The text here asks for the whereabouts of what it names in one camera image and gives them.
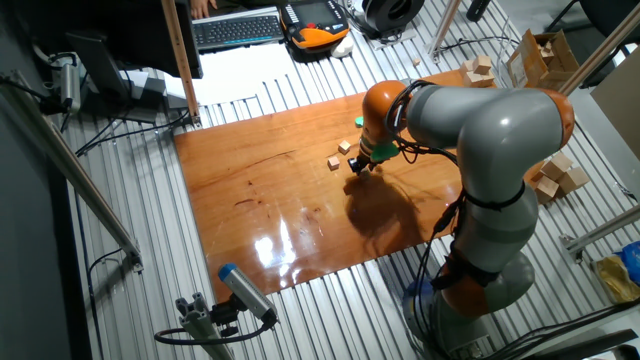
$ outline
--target bag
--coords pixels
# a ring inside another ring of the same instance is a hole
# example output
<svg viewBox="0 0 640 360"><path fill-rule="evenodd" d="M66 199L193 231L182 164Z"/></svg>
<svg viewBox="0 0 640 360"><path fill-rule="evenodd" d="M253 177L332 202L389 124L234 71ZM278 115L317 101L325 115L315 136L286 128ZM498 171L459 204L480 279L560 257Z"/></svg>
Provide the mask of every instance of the bag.
<svg viewBox="0 0 640 360"><path fill-rule="evenodd" d="M622 251L615 254L622 259L622 263L627 267L631 281L640 285L640 241L623 247Z"/></svg>

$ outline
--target wooden post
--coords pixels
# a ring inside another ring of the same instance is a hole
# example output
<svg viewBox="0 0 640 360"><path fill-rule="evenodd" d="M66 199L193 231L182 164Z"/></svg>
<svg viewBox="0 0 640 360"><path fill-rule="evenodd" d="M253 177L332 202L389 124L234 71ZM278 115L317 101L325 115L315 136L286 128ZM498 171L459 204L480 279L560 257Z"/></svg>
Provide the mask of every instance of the wooden post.
<svg viewBox="0 0 640 360"><path fill-rule="evenodd" d="M196 99L196 92L193 89L189 60L187 58L187 51L184 48L182 31L180 31L180 20L178 20L178 12L176 11L176 4L174 0L162 0L162 9L164 10L164 17L167 21L167 28L169 28L169 36L171 37L173 53L175 54L176 62L178 63L180 78L182 78L184 93L187 96L189 114L191 115L193 123L199 124L200 112L198 110L198 101Z"/></svg>

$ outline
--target wooden board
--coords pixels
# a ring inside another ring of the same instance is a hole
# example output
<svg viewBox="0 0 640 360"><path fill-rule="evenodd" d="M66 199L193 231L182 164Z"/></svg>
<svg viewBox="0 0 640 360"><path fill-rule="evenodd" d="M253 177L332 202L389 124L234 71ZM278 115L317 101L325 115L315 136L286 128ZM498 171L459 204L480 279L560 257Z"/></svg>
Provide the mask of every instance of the wooden board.
<svg viewBox="0 0 640 360"><path fill-rule="evenodd" d="M462 86L458 71L427 80ZM458 197L458 169L442 156L399 156L368 181L352 174L363 96L176 136L219 301L230 294L217 276L226 263L271 293L426 241ZM353 144L346 156L343 140Z"/></svg>

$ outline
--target hand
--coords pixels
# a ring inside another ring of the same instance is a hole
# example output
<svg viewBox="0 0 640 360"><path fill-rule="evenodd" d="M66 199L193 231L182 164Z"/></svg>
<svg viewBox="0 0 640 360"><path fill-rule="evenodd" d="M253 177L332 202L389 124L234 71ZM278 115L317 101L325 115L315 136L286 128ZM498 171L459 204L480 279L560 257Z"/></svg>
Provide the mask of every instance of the hand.
<svg viewBox="0 0 640 360"><path fill-rule="evenodd" d="M209 3L214 9L218 9L216 0L191 0L191 17L194 19L209 17Z"/></svg>

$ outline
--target robotic arm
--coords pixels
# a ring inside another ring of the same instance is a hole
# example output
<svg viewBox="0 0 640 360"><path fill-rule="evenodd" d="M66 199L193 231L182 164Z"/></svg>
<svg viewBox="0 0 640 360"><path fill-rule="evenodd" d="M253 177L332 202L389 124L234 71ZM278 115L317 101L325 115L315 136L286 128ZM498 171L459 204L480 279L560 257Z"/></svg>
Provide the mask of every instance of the robotic arm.
<svg viewBox="0 0 640 360"><path fill-rule="evenodd" d="M512 304L533 284L533 267L520 250L535 230L538 203L523 176L568 142L573 108L550 90L427 82L407 88L385 81L366 94L363 115L360 153L349 160L356 173L396 155L393 148L423 149L420 154L457 150L463 194L455 203L459 220L451 254L442 275L431 282L433 295L417 289L412 298L421 306L405 307L416 335L424 336L417 330L429 326L438 345L450 352L481 338L477 320ZM404 128L415 143L399 138ZM452 218L455 210L445 214ZM430 305L431 314L421 310Z"/></svg>

